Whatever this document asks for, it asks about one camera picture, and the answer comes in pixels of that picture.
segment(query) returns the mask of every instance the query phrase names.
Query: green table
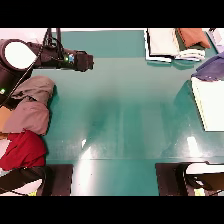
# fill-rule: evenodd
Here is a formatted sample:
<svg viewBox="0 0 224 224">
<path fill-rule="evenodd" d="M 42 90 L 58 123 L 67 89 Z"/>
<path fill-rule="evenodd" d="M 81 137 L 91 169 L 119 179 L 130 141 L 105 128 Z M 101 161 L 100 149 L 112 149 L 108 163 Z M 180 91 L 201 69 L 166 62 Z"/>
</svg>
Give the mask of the green table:
<svg viewBox="0 0 224 224">
<path fill-rule="evenodd" d="M 145 61 L 143 31 L 64 32 L 62 41 L 95 61 L 85 73 L 33 73 L 57 86 L 47 163 L 74 164 L 72 195 L 158 195 L 156 162 L 224 162 L 224 133 L 204 132 L 188 81 L 201 62 Z"/>
</svg>

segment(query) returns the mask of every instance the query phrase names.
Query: pile of clothes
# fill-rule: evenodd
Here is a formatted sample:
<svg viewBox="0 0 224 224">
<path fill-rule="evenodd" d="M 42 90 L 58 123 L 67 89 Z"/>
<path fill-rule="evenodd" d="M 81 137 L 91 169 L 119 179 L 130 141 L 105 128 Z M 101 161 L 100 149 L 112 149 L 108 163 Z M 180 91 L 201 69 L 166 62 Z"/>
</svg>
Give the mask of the pile of clothes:
<svg viewBox="0 0 224 224">
<path fill-rule="evenodd" d="M 10 173 L 15 176 L 12 171 L 45 166 L 46 148 L 40 136 L 48 130 L 47 104 L 53 95 L 54 85 L 46 76 L 31 77 L 20 84 L 12 95 L 18 105 L 12 111 L 0 108 L 0 195 L 13 194 L 2 187 L 12 180 Z M 41 183 L 42 180 L 36 182 L 36 189 Z"/>
<path fill-rule="evenodd" d="M 192 74 L 192 89 L 205 131 L 224 131 L 224 52 Z"/>
<path fill-rule="evenodd" d="M 144 38 L 146 60 L 150 61 L 200 61 L 210 48 L 202 28 L 147 28 Z"/>
</svg>

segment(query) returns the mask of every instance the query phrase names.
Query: robotic arm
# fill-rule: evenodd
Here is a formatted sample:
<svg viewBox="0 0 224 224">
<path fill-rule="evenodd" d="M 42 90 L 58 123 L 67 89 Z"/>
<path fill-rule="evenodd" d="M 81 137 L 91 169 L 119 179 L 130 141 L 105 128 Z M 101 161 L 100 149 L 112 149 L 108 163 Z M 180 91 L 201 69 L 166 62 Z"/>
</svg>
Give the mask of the robotic arm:
<svg viewBox="0 0 224 224">
<path fill-rule="evenodd" d="M 42 44 L 18 39 L 0 40 L 0 108 L 7 106 L 15 89 L 30 78 L 33 69 L 81 72 L 93 69 L 93 56 L 85 51 L 63 48 L 60 28 L 56 28 L 56 32 L 57 38 L 53 38 L 51 28 L 48 28 Z"/>
</svg>

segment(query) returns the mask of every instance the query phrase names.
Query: white circular joint cover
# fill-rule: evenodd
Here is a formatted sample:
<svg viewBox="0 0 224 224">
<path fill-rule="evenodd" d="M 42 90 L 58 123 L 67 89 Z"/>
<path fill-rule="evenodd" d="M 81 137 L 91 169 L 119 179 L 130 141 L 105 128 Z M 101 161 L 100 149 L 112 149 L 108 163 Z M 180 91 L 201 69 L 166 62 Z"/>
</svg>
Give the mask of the white circular joint cover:
<svg viewBox="0 0 224 224">
<path fill-rule="evenodd" d="M 21 42 L 11 42 L 5 47 L 6 60 L 17 69 L 28 68 L 36 59 L 36 55 Z"/>
</svg>

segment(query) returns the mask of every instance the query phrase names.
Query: dark green cloth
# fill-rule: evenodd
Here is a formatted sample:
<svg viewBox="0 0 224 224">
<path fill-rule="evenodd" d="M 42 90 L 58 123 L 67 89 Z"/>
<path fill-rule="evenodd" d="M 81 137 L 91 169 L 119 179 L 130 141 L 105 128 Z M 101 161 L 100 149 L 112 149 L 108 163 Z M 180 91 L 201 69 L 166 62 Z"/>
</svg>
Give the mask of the dark green cloth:
<svg viewBox="0 0 224 224">
<path fill-rule="evenodd" d="M 205 50 L 205 48 L 202 47 L 200 44 L 195 44 L 195 45 L 193 45 L 191 47 L 186 47 L 184 45 L 183 40 L 180 37 L 180 34 L 178 33 L 177 28 L 175 28 L 175 34 L 176 34 L 176 37 L 177 37 L 177 41 L 178 41 L 178 44 L 179 44 L 180 51 L 184 51 L 184 50 L 187 50 L 187 49 Z"/>
</svg>

